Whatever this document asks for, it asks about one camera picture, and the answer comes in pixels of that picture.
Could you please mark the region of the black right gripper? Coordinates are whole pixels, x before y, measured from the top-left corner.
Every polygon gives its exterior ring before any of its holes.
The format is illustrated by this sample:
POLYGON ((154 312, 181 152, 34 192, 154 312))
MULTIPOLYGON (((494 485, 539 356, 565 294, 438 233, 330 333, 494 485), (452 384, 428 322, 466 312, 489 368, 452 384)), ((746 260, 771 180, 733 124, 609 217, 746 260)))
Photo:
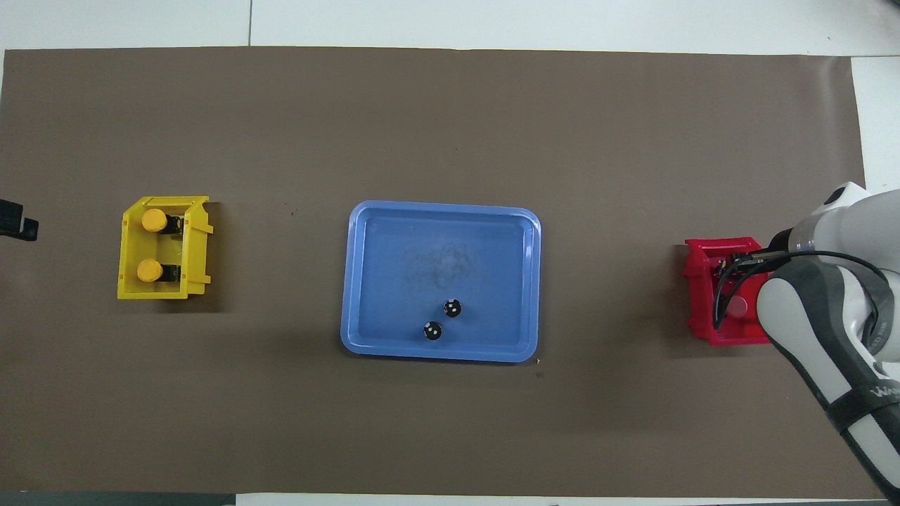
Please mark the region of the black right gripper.
POLYGON ((749 271, 756 266, 775 261, 783 257, 783 249, 757 249, 755 251, 746 251, 733 253, 731 256, 731 266, 735 271, 749 271))

